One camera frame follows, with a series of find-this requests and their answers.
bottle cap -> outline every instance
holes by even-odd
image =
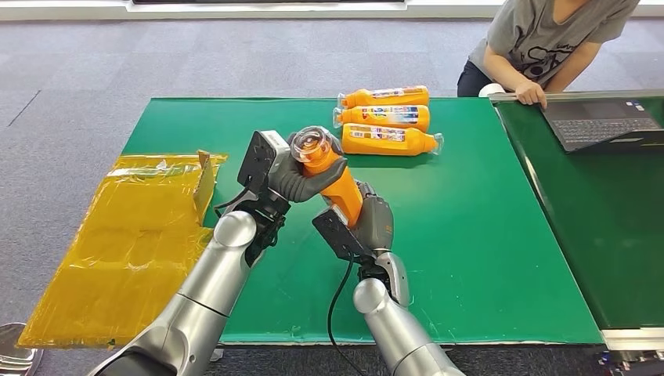
[[[442,137],[442,133],[436,133],[434,135],[434,140],[436,142],[436,146],[429,153],[439,155],[440,150],[442,149],[442,144],[445,142],[445,138]]]
[[[290,144],[290,153],[296,160],[305,163],[318,159],[330,149],[330,132],[316,125],[295,134]]]
[[[340,128],[344,124],[342,117],[343,112],[344,111],[339,107],[335,107],[334,110],[332,110],[332,125],[335,128]]]
[[[348,106],[348,100],[346,99],[346,95],[344,93],[339,93],[337,96],[337,107],[339,108],[346,108]]]

gray carpet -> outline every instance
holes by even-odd
[[[151,96],[452,96],[485,21],[0,23],[0,323],[25,321]],[[664,20],[628,23],[572,89],[664,88]],[[108,353],[48,351],[41,376]],[[385,374],[375,349],[352,356]],[[600,374],[577,348],[450,353],[472,375]],[[210,374],[353,374],[329,349],[230,350]]]

orange bottle with label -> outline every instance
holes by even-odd
[[[360,89],[348,95],[339,94],[337,107],[389,106],[399,104],[429,104],[429,91],[426,86],[409,86],[397,89]]]
[[[347,154],[408,155],[440,154],[442,133],[428,135],[419,129],[344,124],[341,148]]]
[[[326,171],[339,157],[331,145],[330,133],[322,127],[307,127],[293,138],[290,151],[293,157],[304,165],[304,175],[314,176]],[[362,194],[348,167],[341,178],[320,192],[336,204],[348,219],[348,227],[353,227],[362,209]]]
[[[422,132],[429,129],[431,115],[428,107],[415,106],[358,106],[342,110],[335,108],[334,127],[346,123],[383,125],[393,128],[417,128]]]

person's hand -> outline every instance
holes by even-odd
[[[522,104],[531,105],[534,103],[540,103],[544,110],[547,108],[547,95],[544,94],[542,86],[536,82],[530,80],[524,81],[516,87],[514,94],[516,94],[517,99]]]
[[[331,134],[329,136],[332,140],[332,150],[339,155],[344,155],[339,140]],[[295,133],[291,133],[288,137],[289,145],[294,137]],[[347,164],[348,160],[341,157],[334,161],[326,171],[306,177],[302,173],[302,163],[289,153],[277,171],[270,176],[268,186],[289,201],[304,202],[336,182],[344,173]]]

green tabletop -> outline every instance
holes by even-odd
[[[497,108],[600,329],[664,326],[664,154],[565,154],[537,109]]]
[[[153,99],[123,154],[228,153],[213,204],[240,190],[251,133],[283,136],[329,125],[332,99]],[[430,132],[442,155],[350,156],[395,216],[393,250],[408,269],[410,310],[437,342],[601,342],[518,159],[487,99],[433,99]],[[346,263],[311,225],[315,197],[288,213],[279,243],[254,268],[223,342],[328,342],[327,307]],[[208,211],[206,225],[213,226]],[[355,278],[334,313],[342,342],[371,342],[352,305]]]

